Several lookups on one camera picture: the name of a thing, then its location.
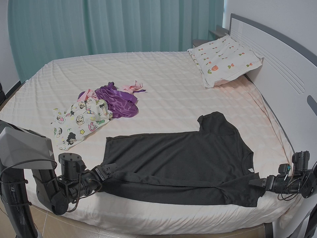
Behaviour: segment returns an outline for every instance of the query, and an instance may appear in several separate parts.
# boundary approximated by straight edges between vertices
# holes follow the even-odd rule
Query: pillowcase
[[[188,49],[203,75],[204,86],[211,88],[232,81],[262,65],[262,59],[229,35]]]

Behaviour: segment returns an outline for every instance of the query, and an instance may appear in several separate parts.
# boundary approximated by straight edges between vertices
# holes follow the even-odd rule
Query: shirt sleeve
[[[220,112],[200,116],[197,121],[200,124],[199,131],[202,133],[213,133],[215,135],[225,136],[233,135],[238,131]]]

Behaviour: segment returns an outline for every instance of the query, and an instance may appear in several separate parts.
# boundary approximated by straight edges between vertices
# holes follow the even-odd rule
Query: white headboard
[[[231,14],[229,34],[264,56],[263,65],[247,76],[294,151],[310,152],[311,168],[317,161],[317,56],[289,37],[235,14]]]

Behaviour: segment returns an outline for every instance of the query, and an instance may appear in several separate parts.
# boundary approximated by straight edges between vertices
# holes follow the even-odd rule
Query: clothing
[[[82,142],[88,134],[98,127],[107,124],[112,118],[112,112],[107,108],[104,100],[88,98],[85,102],[74,103],[67,111],[59,108],[53,109],[56,146],[61,150]]]
[[[219,112],[198,118],[199,131],[107,137],[103,164],[118,168],[100,191],[139,201],[256,207],[265,190],[253,152]]]
[[[135,105],[138,100],[134,95],[117,90],[113,82],[95,90],[98,99],[108,103],[108,109],[112,111],[113,118],[133,117],[138,113]]]
[[[92,98],[93,100],[99,100],[95,91],[88,89],[85,92],[81,92],[78,96],[78,100],[77,101],[86,101],[88,98]]]
[[[127,92],[127,93],[139,93],[139,92],[144,92],[146,90],[142,89],[143,84],[140,83],[138,84],[137,81],[135,81],[135,85],[123,85],[121,86],[118,90],[122,92]]]

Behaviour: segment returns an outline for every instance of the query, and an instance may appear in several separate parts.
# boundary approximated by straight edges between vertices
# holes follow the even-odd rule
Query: tile floor
[[[0,200],[0,208],[5,212],[4,205]],[[86,223],[68,219],[62,216],[56,216],[51,212],[31,206],[31,213],[34,223],[38,230],[42,233],[43,238],[67,237],[67,238],[146,238],[149,236],[121,234],[105,230],[103,228],[88,225]],[[0,238],[14,238],[15,232],[8,217],[0,211]],[[158,236],[159,238],[265,238],[264,224],[252,227],[239,229],[230,233],[224,234],[201,234],[201,235],[166,235]]]

